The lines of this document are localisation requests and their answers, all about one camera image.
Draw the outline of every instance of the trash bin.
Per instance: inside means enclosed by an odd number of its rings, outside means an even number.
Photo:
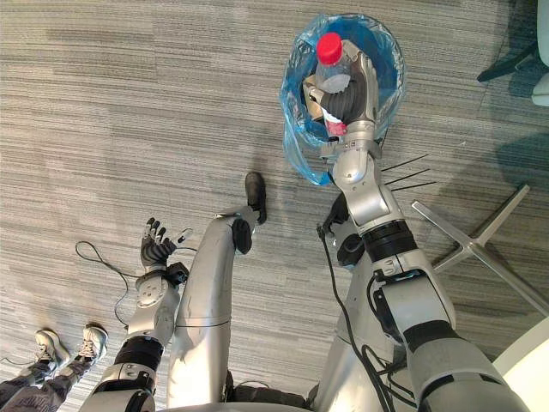
[[[367,15],[319,15],[294,40],[284,70],[281,105],[284,113],[284,153],[292,166],[315,185],[326,185],[329,176],[318,158],[327,142],[324,124],[307,112],[301,82],[317,68],[317,42],[327,32],[351,40],[371,59],[377,72],[379,111],[376,140],[380,142],[404,94],[405,65],[401,48],[390,31]]]

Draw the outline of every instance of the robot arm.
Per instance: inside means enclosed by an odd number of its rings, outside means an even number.
[[[454,308],[431,264],[417,247],[392,192],[381,183],[374,140],[377,78],[371,60],[346,41],[351,81],[309,97],[347,124],[347,134],[321,150],[341,189],[356,234],[365,243],[373,276],[375,315],[386,335],[407,351],[408,372],[422,411],[527,411],[491,362],[454,331]]]

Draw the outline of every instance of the wire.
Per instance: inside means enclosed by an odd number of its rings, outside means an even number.
[[[387,182],[385,185],[386,186],[389,186],[389,185],[392,185],[396,182],[400,182],[401,180],[404,180],[404,179],[409,179],[409,178],[412,178],[413,176],[417,176],[418,174],[421,174],[421,173],[425,173],[425,172],[429,172],[431,169],[427,168],[427,169],[423,169],[419,172],[416,172],[416,173],[412,173],[412,174],[408,174],[407,176],[404,176],[403,178],[398,178],[398,179],[395,179],[395,180],[391,180],[390,182]]]
[[[4,356],[2,359],[0,359],[0,362],[8,362],[8,363],[11,363],[12,365],[16,366],[16,367],[24,367],[25,365],[31,365],[33,364],[34,362],[31,360],[29,362],[13,362],[9,357],[7,356]]]
[[[80,250],[79,250],[79,247],[81,245],[88,245],[89,247],[92,248],[92,250],[94,251],[95,253],[95,256],[97,256],[97,258],[94,258],[94,257],[89,257],[89,256],[86,256],[86,255],[83,255]],[[193,252],[197,252],[198,250],[195,249],[194,247],[179,247],[178,249],[186,249],[186,250],[189,250],[189,251],[193,251]],[[127,330],[128,329],[128,324],[126,322],[124,322],[122,320],[122,318],[120,318],[120,316],[118,315],[118,307],[120,306],[120,304],[122,303],[122,301],[126,298],[126,296],[128,296],[128,293],[130,292],[130,285],[128,284],[128,280],[126,279],[127,277],[130,277],[132,279],[138,279],[140,276],[136,276],[136,275],[130,275],[128,273],[125,273],[123,272],[121,269],[119,269],[118,267],[116,267],[114,264],[110,264],[109,262],[107,262],[102,256],[101,254],[99,253],[99,251],[97,250],[97,248],[95,247],[95,245],[91,242],[88,242],[87,240],[80,240],[78,242],[76,242],[75,244],[75,251],[76,251],[76,254],[78,256],[80,256],[82,259],[84,260],[87,260],[89,262],[95,262],[97,264],[103,264],[105,265],[105,267],[107,267],[108,269],[118,273],[118,275],[120,276],[120,278],[124,281],[124,286],[125,286],[125,291],[124,291],[124,294],[120,297],[120,299],[117,300],[117,302],[114,304],[114,308],[113,308],[113,311],[114,311],[114,316],[116,316],[118,322],[120,322],[121,324],[124,325],[124,328]]]
[[[374,307],[374,304],[371,301],[370,291],[371,291],[371,285],[373,284],[373,282],[374,282],[374,276],[372,276],[368,281],[368,286],[366,287],[366,298],[368,299],[368,306],[370,307],[370,310],[374,313],[374,316],[376,317],[376,319],[379,320],[379,318],[377,317],[377,309]]]
[[[370,381],[372,382],[374,389],[376,390],[377,398],[379,399],[379,403],[381,404],[383,412],[395,412],[395,405],[393,405],[393,401],[390,398],[389,393],[387,392],[387,387],[383,384],[383,382],[381,382],[381,379],[377,374],[376,368],[371,364],[370,358],[368,358],[367,356],[363,357],[359,349],[357,348],[357,344],[354,341],[353,328],[351,326],[349,313],[347,312],[345,304],[343,303],[343,301],[340,298],[340,295],[337,292],[337,285],[335,284],[334,267],[332,265],[332,259],[329,256],[328,245],[326,244],[326,233],[324,233],[320,225],[317,226],[317,233],[318,233],[318,237],[323,242],[324,253],[326,254],[326,260],[328,261],[329,273],[332,280],[332,291],[334,292],[335,300],[340,306],[341,312],[343,313],[343,317],[345,318],[345,324],[347,326],[347,334],[349,335],[349,342],[351,343],[353,352],[356,354],[357,358],[359,358],[364,369],[366,370],[366,373],[368,374],[368,377],[370,378]]]
[[[406,392],[410,397],[414,398],[413,392],[410,391],[406,386],[402,386],[399,383],[395,382],[393,379],[394,372],[389,372],[387,374],[387,380],[394,386],[396,386],[398,389],[400,389],[403,392]]]
[[[80,251],[78,250],[78,247],[80,245],[88,245],[89,247],[91,247],[94,252],[95,252],[95,255],[97,256],[97,259],[94,259],[93,257],[88,257],[88,256],[84,256],[80,253]],[[117,272],[119,275],[121,276],[126,276],[126,277],[133,277],[133,278],[138,278],[140,276],[136,276],[136,275],[130,275],[128,273],[124,273],[122,270],[120,270],[119,268],[117,268],[115,265],[113,264],[109,264],[99,253],[99,251],[97,250],[97,248],[94,246],[93,243],[91,242],[88,242],[87,240],[80,240],[78,242],[76,242],[75,244],[75,252],[78,256],[80,256],[82,259],[84,260],[87,260],[89,262],[96,262],[98,264],[104,264],[107,268],[109,268],[110,270],[113,270],[115,272]]]
[[[398,399],[399,401],[401,401],[402,403],[405,403],[406,405],[408,406],[411,406],[412,408],[417,408],[418,405],[415,404],[414,401],[411,401],[410,399],[406,399],[403,395],[401,395],[400,393],[398,393],[397,391],[395,391],[393,388],[391,388],[390,386],[385,386],[387,388],[387,391],[393,396],[395,397],[396,399]]]
[[[413,189],[414,187],[421,187],[421,186],[427,186],[427,185],[434,185],[438,182],[427,182],[427,183],[420,183],[419,185],[411,185],[411,186],[404,186],[404,187],[398,187],[396,189],[391,189],[391,191],[404,191],[406,189]]]
[[[415,159],[411,159],[410,161],[403,161],[402,163],[399,163],[398,165],[385,167],[384,169],[381,169],[382,172],[387,172],[388,170],[395,169],[400,166],[407,165],[408,163],[412,163],[413,161],[418,161],[419,159],[423,159],[424,157],[428,156],[429,154],[424,154],[423,156],[416,157]]]
[[[187,247],[187,246],[185,246],[185,247],[178,247],[176,250],[177,250],[177,251],[187,250],[187,251],[193,251],[193,252],[197,252],[197,251],[198,251],[198,249],[195,249],[194,247]]]
[[[370,348],[368,345],[362,345],[362,356],[366,357],[368,355],[366,353],[366,350],[371,353],[377,363],[382,367],[387,368],[390,365],[391,362],[385,359],[381,359],[379,356],[377,356],[376,352],[374,352],[374,349]]]
[[[379,363],[379,365],[381,365],[382,367],[384,368],[388,368],[388,367],[392,367],[394,364],[391,364],[390,362],[388,362],[387,360],[385,359],[381,359],[379,356],[377,356],[376,352],[368,345],[362,345],[362,356],[366,357],[367,356],[367,353],[366,353],[366,350],[368,350],[371,355],[376,359],[377,363]],[[386,384],[384,384],[383,382],[381,383],[381,385],[384,385],[386,388],[387,388],[387,391],[392,395],[394,396],[396,399],[398,399],[399,401],[405,403],[406,405],[408,406],[412,406],[414,408],[417,408],[415,402],[412,400],[414,398],[413,396],[413,392],[410,391],[408,388],[406,388],[405,386],[402,386],[400,384],[398,384],[397,382],[395,382],[395,380],[393,379],[393,373],[395,373],[395,371],[391,371],[389,372],[389,374],[387,375],[387,380],[389,381],[389,386],[387,386]],[[391,385],[394,385],[396,386],[398,389],[400,389],[401,391],[403,392],[406,392],[412,399],[406,399],[403,395],[401,395],[400,393],[398,393],[397,391],[395,391]]]

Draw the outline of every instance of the person's leg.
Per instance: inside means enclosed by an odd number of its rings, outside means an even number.
[[[60,366],[66,364],[69,352],[59,341],[59,336],[51,330],[38,330],[34,337],[39,351],[36,362],[20,371],[19,376],[0,384],[0,409],[21,388],[39,385],[51,376]]]
[[[106,355],[107,333],[99,326],[87,325],[78,355],[41,388],[28,386],[17,392],[2,412],[54,412],[67,398],[70,389],[95,363]]]

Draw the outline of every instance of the robot finger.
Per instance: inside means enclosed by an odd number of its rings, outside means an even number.
[[[171,255],[178,247],[170,240],[170,238],[165,238],[162,242],[162,245],[166,248],[168,255]]]
[[[158,226],[160,226],[159,221],[154,221],[153,225],[151,226],[151,231],[149,233],[149,236],[153,239],[156,237],[156,229],[158,229]]]
[[[179,233],[176,236],[176,241],[178,242],[178,245],[181,245],[183,242],[185,242],[190,236],[192,236],[192,228],[187,227],[183,232]]]
[[[154,243],[159,245],[162,242],[162,236],[164,236],[164,233],[166,233],[166,228],[161,227],[158,233],[156,234],[156,237],[154,238]]]
[[[143,230],[143,238],[147,238],[148,234],[151,232],[151,226],[154,223],[154,218],[151,217],[145,224],[145,230]]]

